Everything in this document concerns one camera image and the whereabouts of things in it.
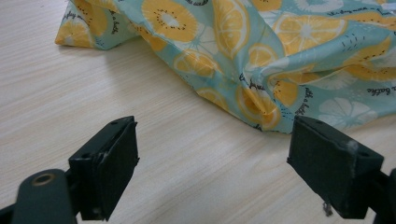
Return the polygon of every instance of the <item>light wood surface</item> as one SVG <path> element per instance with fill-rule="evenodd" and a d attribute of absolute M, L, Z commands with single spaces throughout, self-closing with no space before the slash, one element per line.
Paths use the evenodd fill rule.
<path fill-rule="evenodd" d="M 109 51 L 56 46 L 66 4 L 0 2 L 0 207 L 25 177 L 67 170 L 104 125 L 134 115 L 141 160 L 109 223 L 372 223 L 372 212 L 325 217 L 286 164 L 289 135 L 261 133 L 200 98 L 142 39 Z M 386 174 L 395 122 L 346 131 L 386 157 Z"/>

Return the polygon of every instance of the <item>citrus pattern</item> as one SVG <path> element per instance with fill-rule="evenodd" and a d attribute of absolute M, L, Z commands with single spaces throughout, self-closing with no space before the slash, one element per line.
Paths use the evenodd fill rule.
<path fill-rule="evenodd" d="M 87 2 L 120 13 L 116 4 L 112 0 L 87 0 Z"/>
<path fill-rule="evenodd" d="M 282 41 L 287 55 L 312 49 L 335 39 L 347 27 L 347 22 L 321 16 L 283 15 L 274 30 Z"/>
<path fill-rule="evenodd" d="M 102 35 L 107 29 L 107 19 L 101 7 L 86 1 L 76 1 L 76 7 L 93 35 Z"/>
<path fill-rule="evenodd" d="M 276 53 L 268 45 L 254 44 L 248 50 L 248 66 L 250 67 L 262 67 L 276 59 Z"/>
<path fill-rule="evenodd" d="M 371 68 L 363 65 L 354 65 L 346 68 L 349 74 L 368 81 L 392 81 L 396 80 L 396 68 Z"/>
<path fill-rule="evenodd" d="M 349 59 L 345 60 L 344 66 L 350 64 L 362 64 L 372 66 L 371 60 L 382 56 L 388 52 L 390 47 L 390 37 L 377 45 L 372 45 L 354 53 Z"/>
<path fill-rule="evenodd" d="M 86 24 L 83 22 L 68 21 L 59 28 L 55 43 L 90 48 L 92 47 L 92 38 Z"/>
<path fill-rule="evenodd" d="M 202 77 L 213 77 L 216 71 L 221 72 L 218 64 L 210 56 L 191 49 L 186 49 L 176 56 L 174 67 L 181 72 Z"/>
<path fill-rule="evenodd" d="M 239 109 L 253 123 L 258 123 L 264 130 L 274 128 L 280 120 L 280 111 L 271 97 L 266 94 L 258 96 L 251 89 L 238 87 L 235 94 Z"/>
<path fill-rule="evenodd" d="M 223 108 L 224 110 L 228 111 L 227 102 L 218 91 L 210 87 L 204 87 L 197 91 L 198 95 L 206 98 L 206 100 L 215 103 L 219 107 Z"/>
<path fill-rule="evenodd" d="M 278 10 L 282 6 L 282 1 L 279 0 L 251 0 L 251 3 L 259 11 Z"/>
<path fill-rule="evenodd" d="M 183 42 L 195 37 L 197 21 L 181 4 L 171 0 L 145 0 L 142 12 L 157 34 Z"/>
<path fill-rule="evenodd" d="M 250 24 L 245 7 L 236 0 L 214 0 L 214 27 L 219 49 L 229 58 L 246 45 Z"/>
<path fill-rule="evenodd" d="M 298 86 L 295 83 L 279 80 L 274 86 L 274 96 L 285 106 L 291 106 L 297 100 Z"/>
<path fill-rule="evenodd" d="M 396 18 L 395 17 L 382 17 L 377 12 L 364 12 L 359 14 L 351 14 L 342 17 L 344 20 L 359 21 L 372 25 L 376 25 L 382 28 L 396 31 Z"/>
<path fill-rule="evenodd" d="M 320 78 L 315 73 L 303 73 L 303 72 L 297 72 L 297 73 L 284 73 L 284 74 L 278 74 L 278 75 L 273 75 L 270 77 L 270 80 L 272 79 L 287 79 L 295 84 L 302 85 L 307 82 L 315 81 Z"/>
<path fill-rule="evenodd" d="M 200 96 L 257 129 L 290 133 L 295 115 L 348 128 L 396 112 L 387 2 L 73 0 L 55 42 L 111 49 L 141 35 Z"/>
<path fill-rule="evenodd" d="M 152 35 L 144 26 L 138 26 L 133 23 L 136 31 L 149 43 L 154 51 L 160 51 L 166 47 L 166 42 L 158 36 Z"/>

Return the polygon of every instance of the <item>orange slice print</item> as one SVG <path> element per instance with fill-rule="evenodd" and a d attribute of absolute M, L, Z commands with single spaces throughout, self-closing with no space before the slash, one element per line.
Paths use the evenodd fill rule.
<path fill-rule="evenodd" d="M 292 81 L 295 84 L 302 85 L 310 81 L 314 81 L 320 78 L 315 73 L 284 73 L 280 75 L 274 75 L 273 77 L 270 77 L 270 79 L 288 79 Z"/>
<path fill-rule="evenodd" d="M 202 52 L 186 49 L 174 59 L 174 67 L 182 72 L 202 77 L 213 77 L 216 71 L 221 72 L 219 65 Z"/>
<path fill-rule="evenodd" d="M 396 17 L 382 17 L 376 12 L 363 12 L 342 17 L 344 20 L 359 21 L 396 31 Z"/>
<path fill-rule="evenodd" d="M 134 23 L 132 23 L 132 25 L 136 29 L 136 31 L 143 37 L 143 39 L 148 42 L 148 44 L 154 51 L 160 51 L 166 47 L 167 44 L 163 39 L 159 38 L 158 36 L 152 35 L 148 30 L 146 30 L 145 27 L 135 25 Z"/>
<path fill-rule="evenodd" d="M 248 66 L 262 67 L 274 62 L 277 55 L 268 45 L 261 43 L 252 45 L 248 50 Z"/>
<path fill-rule="evenodd" d="M 59 28 L 55 44 L 91 48 L 92 38 L 85 23 L 67 21 Z"/>
<path fill-rule="evenodd" d="M 274 96 L 284 106 L 289 107 L 297 100 L 298 86 L 295 83 L 279 80 L 274 86 Z"/>
<path fill-rule="evenodd" d="M 274 128 L 280 120 L 280 111 L 269 95 L 258 96 L 251 89 L 238 87 L 236 102 L 242 114 L 251 122 L 259 123 L 264 130 Z"/>
<path fill-rule="evenodd" d="M 282 6 L 281 0 L 251 0 L 251 2 L 259 11 L 278 10 Z"/>
<path fill-rule="evenodd" d="M 396 68 L 374 68 L 363 65 L 354 65 L 346 68 L 349 74 L 368 81 L 392 81 L 396 80 Z"/>
<path fill-rule="evenodd" d="M 370 62 L 373 58 L 381 56 L 388 52 L 390 47 L 390 37 L 386 38 L 382 43 L 378 45 L 372 45 L 364 48 L 353 54 L 349 59 L 345 60 L 343 66 L 351 64 L 363 64 L 365 66 L 371 66 Z"/>
<path fill-rule="evenodd" d="M 182 42 L 195 38 L 198 23 L 181 4 L 171 0 L 145 0 L 141 9 L 154 32 Z"/>
<path fill-rule="evenodd" d="M 87 0 L 87 2 L 120 13 L 116 5 L 114 4 L 113 0 Z"/>
<path fill-rule="evenodd" d="M 107 18 L 104 9 L 85 0 L 75 1 L 78 11 L 90 27 L 93 35 L 102 35 L 107 29 Z"/>
<path fill-rule="evenodd" d="M 320 16 L 283 15 L 274 24 L 287 55 L 311 49 L 335 39 L 347 27 L 343 20 Z"/>
<path fill-rule="evenodd" d="M 249 34 L 248 13 L 240 1 L 213 0 L 214 28 L 219 50 L 233 59 L 246 45 Z"/>
<path fill-rule="evenodd" d="M 218 105 L 224 110 L 228 111 L 227 102 L 224 97 L 216 90 L 210 87 L 201 88 L 197 91 L 198 95 L 206 98 L 206 100 Z"/>

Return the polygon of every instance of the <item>crumpled cloth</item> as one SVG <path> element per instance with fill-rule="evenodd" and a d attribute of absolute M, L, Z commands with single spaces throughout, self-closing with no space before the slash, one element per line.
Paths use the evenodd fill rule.
<path fill-rule="evenodd" d="M 395 1 L 74 0 L 55 42 L 111 49 L 141 35 L 200 96 L 290 133 L 396 111 Z"/>

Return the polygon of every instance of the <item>black plastic part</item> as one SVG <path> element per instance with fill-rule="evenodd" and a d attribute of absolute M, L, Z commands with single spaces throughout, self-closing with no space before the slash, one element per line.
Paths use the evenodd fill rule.
<path fill-rule="evenodd" d="M 365 199 L 369 206 L 376 212 L 375 223 L 395 223 L 393 217 L 393 211 L 391 207 L 391 201 L 394 201 L 390 193 L 395 189 L 391 189 L 389 184 L 394 182 L 387 175 L 380 173 L 375 179 L 373 179 L 369 185 L 369 188 L 365 194 Z"/>
<path fill-rule="evenodd" d="M 343 218 L 364 218 L 384 157 L 330 125 L 295 117 L 288 163 Z"/>
<path fill-rule="evenodd" d="M 387 193 L 393 220 L 396 220 L 396 169 L 393 169 L 389 175 Z"/>
<path fill-rule="evenodd" d="M 139 161 L 135 126 L 134 117 L 114 120 L 70 157 L 68 178 L 83 220 L 108 220 L 115 209 Z"/>
<path fill-rule="evenodd" d="M 15 205 L 12 204 L 0 210 L 0 223 L 7 224 L 11 223 L 12 215 L 14 214 Z"/>
<path fill-rule="evenodd" d="M 20 185 L 12 224 L 75 224 L 67 180 L 62 170 L 31 175 Z"/>

